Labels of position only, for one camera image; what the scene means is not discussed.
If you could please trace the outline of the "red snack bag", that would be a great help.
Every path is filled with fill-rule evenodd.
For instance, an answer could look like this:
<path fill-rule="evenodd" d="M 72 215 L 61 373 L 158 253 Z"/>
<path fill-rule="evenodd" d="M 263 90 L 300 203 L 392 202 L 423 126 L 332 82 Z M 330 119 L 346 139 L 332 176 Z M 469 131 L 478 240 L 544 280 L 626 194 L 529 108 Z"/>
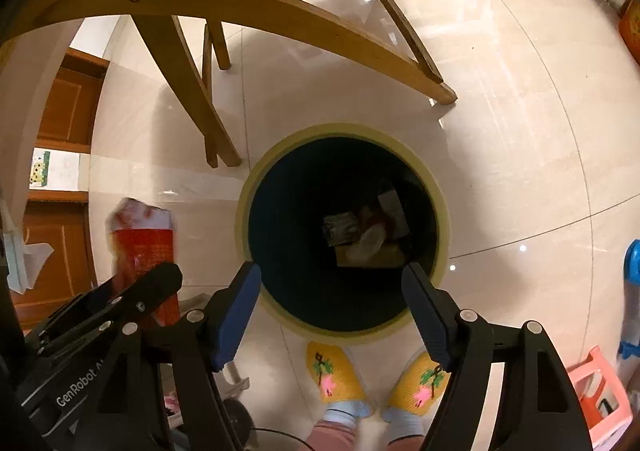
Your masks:
<path fill-rule="evenodd" d="M 174 221 L 165 208 L 122 199 L 108 217 L 107 230 L 115 260 L 116 293 L 124 292 L 160 263 L 175 261 Z"/>

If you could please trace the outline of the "round black trash bin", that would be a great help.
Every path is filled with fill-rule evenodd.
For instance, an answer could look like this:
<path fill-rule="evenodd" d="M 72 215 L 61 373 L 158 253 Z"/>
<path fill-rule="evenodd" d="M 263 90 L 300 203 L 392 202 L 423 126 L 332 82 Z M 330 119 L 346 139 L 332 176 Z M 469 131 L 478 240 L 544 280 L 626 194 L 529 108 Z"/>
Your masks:
<path fill-rule="evenodd" d="M 419 156 L 348 123 L 272 146 L 243 186 L 236 234 L 262 271 L 270 315 L 301 337 L 346 345 L 406 325 L 402 271 L 418 263 L 439 283 L 450 242 L 446 202 Z"/>

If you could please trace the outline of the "pink plastic stool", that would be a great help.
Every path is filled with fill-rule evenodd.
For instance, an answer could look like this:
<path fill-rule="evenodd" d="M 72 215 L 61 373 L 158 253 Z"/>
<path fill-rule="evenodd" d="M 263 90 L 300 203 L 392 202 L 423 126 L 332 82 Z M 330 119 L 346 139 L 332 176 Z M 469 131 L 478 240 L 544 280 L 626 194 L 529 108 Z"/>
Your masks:
<path fill-rule="evenodd" d="M 592 449 L 611 450 L 634 418 L 615 367 L 594 346 L 582 363 L 570 368 L 568 376 L 587 422 Z"/>

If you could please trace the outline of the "blue plastic stool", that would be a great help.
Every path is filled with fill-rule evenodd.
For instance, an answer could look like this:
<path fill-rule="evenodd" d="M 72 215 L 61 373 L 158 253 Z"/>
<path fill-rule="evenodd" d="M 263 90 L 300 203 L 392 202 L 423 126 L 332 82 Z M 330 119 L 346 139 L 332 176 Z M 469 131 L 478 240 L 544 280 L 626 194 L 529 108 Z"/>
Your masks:
<path fill-rule="evenodd" d="M 618 346 L 623 360 L 639 356 L 639 245 L 639 239 L 630 243 L 623 264 L 625 311 Z"/>

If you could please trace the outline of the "right yellow slipper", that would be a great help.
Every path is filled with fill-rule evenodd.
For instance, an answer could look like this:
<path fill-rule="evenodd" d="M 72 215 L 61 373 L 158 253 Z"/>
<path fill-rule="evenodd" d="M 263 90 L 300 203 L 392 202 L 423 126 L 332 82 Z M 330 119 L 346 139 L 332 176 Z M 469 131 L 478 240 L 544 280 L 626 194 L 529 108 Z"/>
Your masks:
<path fill-rule="evenodd" d="M 408 362 L 387 399 L 382 419 L 390 423 L 395 415 L 426 416 L 449 382 L 450 374 L 425 349 Z"/>

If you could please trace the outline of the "yellow slipper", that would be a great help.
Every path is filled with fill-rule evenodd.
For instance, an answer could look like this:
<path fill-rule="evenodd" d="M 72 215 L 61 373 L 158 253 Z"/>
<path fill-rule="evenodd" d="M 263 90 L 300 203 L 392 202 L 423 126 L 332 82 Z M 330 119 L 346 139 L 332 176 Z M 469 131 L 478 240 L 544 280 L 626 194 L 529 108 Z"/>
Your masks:
<path fill-rule="evenodd" d="M 449 382 L 450 374 L 425 349 L 408 362 L 387 399 L 382 419 L 390 423 L 395 415 L 426 416 Z"/>
<path fill-rule="evenodd" d="M 344 413 L 354 408 L 358 419 L 373 414 L 374 405 L 345 349 L 311 341 L 306 347 L 306 367 L 322 403 Z"/>

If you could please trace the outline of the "right pink trouser leg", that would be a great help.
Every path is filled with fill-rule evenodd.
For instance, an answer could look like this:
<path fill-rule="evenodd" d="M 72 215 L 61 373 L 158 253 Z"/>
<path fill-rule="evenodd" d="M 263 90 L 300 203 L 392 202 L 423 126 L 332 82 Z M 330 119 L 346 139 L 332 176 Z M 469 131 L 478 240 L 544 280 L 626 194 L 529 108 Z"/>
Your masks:
<path fill-rule="evenodd" d="M 386 451 L 419 451 L 424 442 L 422 435 L 406 436 L 395 439 L 386 445 Z"/>

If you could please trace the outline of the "pink trouser leg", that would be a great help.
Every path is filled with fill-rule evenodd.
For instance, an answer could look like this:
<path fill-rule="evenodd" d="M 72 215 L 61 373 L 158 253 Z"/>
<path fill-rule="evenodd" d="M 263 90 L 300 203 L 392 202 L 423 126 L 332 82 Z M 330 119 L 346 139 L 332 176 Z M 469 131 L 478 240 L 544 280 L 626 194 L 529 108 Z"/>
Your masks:
<path fill-rule="evenodd" d="M 306 444 L 316 451 L 352 451 L 356 431 L 340 423 L 319 421 L 306 438 Z"/>
<path fill-rule="evenodd" d="M 406 436 L 395 439 L 386 445 L 386 451 L 419 451 L 424 442 L 422 435 Z"/>

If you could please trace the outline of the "left yellow slipper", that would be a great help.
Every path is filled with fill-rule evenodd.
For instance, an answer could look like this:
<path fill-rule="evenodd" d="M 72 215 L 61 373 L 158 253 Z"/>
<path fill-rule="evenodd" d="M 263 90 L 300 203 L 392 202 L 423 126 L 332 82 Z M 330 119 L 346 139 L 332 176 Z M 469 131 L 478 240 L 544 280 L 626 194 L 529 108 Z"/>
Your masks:
<path fill-rule="evenodd" d="M 306 347 L 306 367 L 322 403 L 344 413 L 354 408 L 358 419 L 373 414 L 374 405 L 345 349 L 311 341 Z"/>

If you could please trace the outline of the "left pink trouser leg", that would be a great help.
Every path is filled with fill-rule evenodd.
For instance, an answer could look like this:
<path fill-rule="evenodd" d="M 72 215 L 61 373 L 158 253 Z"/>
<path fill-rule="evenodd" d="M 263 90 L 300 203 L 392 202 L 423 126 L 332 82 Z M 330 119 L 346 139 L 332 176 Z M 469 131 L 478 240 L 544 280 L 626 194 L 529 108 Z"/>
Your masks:
<path fill-rule="evenodd" d="M 340 423 L 319 421 L 306 438 L 306 444 L 316 451 L 352 451 L 356 431 Z"/>

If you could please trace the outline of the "wooden door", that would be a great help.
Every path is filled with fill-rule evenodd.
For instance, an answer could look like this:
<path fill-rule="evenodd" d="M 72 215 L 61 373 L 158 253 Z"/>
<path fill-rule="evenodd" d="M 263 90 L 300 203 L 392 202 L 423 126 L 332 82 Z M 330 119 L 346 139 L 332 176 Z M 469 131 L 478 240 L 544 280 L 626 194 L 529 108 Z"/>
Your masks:
<path fill-rule="evenodd" d="M 24 332 L 96 286 L 89 230 L 89 163 L 108 61 L 70 48 L 53 80 L 32 151 L 23 237 L 46 260 L 32 289 L 11 294 Z"/>

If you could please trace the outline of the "wooden chair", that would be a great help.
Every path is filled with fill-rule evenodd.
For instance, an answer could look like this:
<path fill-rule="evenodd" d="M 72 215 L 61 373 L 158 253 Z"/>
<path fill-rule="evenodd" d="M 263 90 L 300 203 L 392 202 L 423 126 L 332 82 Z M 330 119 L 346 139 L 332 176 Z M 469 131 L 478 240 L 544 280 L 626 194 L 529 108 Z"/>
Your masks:
<path fill-rule="evenodd" d="M 210 166 L 242 159 L 212 98 L 212 67 L 231 66 L 226 23 L 317 47 L 393 78 L 440 104 L 456 93 L 445 83 L 416 30 L 394 0 L 378 0 L 407 43 L 402 54 L 361 26 L 303 0 L 9 0 L 1 39 L 77 19 L 128 15 L 183 109 L 204 137 Z"/>

